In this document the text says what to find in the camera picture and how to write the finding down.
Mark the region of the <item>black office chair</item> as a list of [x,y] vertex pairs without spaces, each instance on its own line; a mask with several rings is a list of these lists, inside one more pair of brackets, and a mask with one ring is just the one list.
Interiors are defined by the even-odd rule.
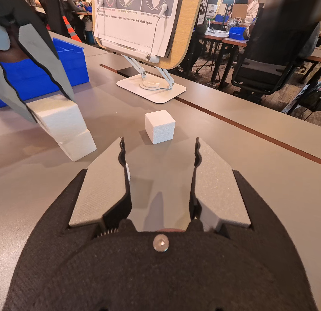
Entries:
[[310,56],[320,32],[320,0],[266,0],[232,74],[233,95],[259,103],[280,90]]

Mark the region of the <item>person's left hand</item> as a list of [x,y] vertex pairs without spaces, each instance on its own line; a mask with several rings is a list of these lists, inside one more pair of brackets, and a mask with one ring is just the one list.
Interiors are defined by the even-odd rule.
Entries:
[[1,63],[16,63],[25,59],[29,59],[29,57],[21,49],[0,50]]

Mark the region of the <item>white stand with wooden board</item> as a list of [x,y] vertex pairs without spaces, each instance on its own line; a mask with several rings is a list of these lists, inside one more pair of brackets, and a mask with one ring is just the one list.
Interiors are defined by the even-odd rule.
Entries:
[[156,104],[164,104],[186,91],[174,82],[168,70],[177,67],[187,53],[192,32],[197,23],[201,0],[182,0],[171,50],[167,58],[147,54],[120,44],[95,37],[100,47],[122,55],[138,72],[117,86]]

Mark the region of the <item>printed instruction sheet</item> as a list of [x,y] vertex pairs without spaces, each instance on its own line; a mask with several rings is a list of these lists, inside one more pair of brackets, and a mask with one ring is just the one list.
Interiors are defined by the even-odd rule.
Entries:
[[182,0],[93,0],[94,35],[167,58]]

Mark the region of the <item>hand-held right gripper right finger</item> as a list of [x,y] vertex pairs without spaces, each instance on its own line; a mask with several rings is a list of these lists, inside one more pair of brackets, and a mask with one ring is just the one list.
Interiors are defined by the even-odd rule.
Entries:
[[205,232],[219,232],[223,224],[251,225],[232,167],[200,137],[195,141],[189,212]]

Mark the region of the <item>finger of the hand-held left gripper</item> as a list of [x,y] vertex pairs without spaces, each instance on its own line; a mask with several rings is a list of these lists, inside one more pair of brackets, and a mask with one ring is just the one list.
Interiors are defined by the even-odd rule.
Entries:
[[20,99],[18,92],[13,88],[7,80],[6,72],[0,65],[0,98],[14,112],[22,116],[24,119],[37,123],[35,116],[27,105]]
[[24,53],[49,75],[66,98],[74,102],[73,88],[44,24],[20,25],[17,40]]

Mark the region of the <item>blue plastic bin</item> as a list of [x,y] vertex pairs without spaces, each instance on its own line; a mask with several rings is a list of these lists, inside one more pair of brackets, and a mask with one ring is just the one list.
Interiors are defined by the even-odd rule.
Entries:
[[[71,86],[89,82],[84,48],[58,38],[53,38],[53,43]],[[1,65],[23,101],[59,90],[48,74],[30,59],[1,62]]]

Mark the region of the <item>black and white tag board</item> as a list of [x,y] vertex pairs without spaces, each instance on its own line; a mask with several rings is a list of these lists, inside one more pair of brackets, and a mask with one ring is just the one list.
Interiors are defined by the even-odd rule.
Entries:
[[208,7],[208,0],[201,0],[200,8],[197,16],[197,23],[195,24],[197,27],[202,26],[204,24],[207,7]]

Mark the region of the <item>background work table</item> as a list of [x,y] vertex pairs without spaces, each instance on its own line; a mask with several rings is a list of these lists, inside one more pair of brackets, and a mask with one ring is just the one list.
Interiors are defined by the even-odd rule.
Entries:
[[[222,38],[222,37],[215,36],[212,33],[205,33],[204,35],[201,35],[201,38],[204,41],[208,41],[208,40],[211,41],[211,46],[213,46],[213,44],[216,44],[215,49],[217,49],[219,47],[219,44],[221,44],[221,49],[220,49],[217,59],[215,61],[215,68],[212,73],[211,80],[206,84],[206,86],[211,87],[211,88],[216,88],[218,90],[222,90],[223,88],[225,88],[228,85],[228,83],[226,83],[226,79],[227,79],[227,76],[228,76],[230,69],[232,67],[233,60],[238,52],[238,48],[239,47],[245,48],[247,46],[247,41],[246,40],[235,40],[235,39],[231,39],[229,37]],[[221,79],[217,80],[216,77],[219,74],[219,67],[220,67],[220,65],[222,65],[223,55],[224,55],[224,53],[228,53],[228,52],[230,53],[230,57],[228,58],[224,73],[221,76]],[[320,64],[320,61],[321,61],[321,58],[320,58],[321,54],[320,53],[321,53],[320,47],[317,47],[317,48],[315,48],[315,50],[311,54],[311,56],[304,59],[304,61],[312,63],[312,66],[306,72],[306,74],[303,76],[300,83],[303,83],[306,80],[307,76],[315,68],[315,66],[317,64]]]

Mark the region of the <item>orange traffic cone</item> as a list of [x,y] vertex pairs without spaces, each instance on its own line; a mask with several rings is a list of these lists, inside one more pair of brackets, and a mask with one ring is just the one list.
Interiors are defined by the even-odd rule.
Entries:
[[66,25],[66,28],[67,28],[67,31],[68,31],[68,34],[70,36],[70,38],[72,40],[75,40],[77,42],[82,42],[80,40],[80,38],[78,37],[78,35],[76,34],[76,32],[74,31],[74,29],[72,28],[72,26],[70,25],[70,23],[68,22],[67,18],[65,16],[62,16],[63,20],[64,20],[64,23]]

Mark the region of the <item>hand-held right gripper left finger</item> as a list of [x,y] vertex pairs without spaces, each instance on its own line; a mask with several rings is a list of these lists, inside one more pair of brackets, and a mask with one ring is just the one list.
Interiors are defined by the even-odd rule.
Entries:
[[132,209],[123,137],[117,138],[87,168],[69,226],[98,224],[117,229]]

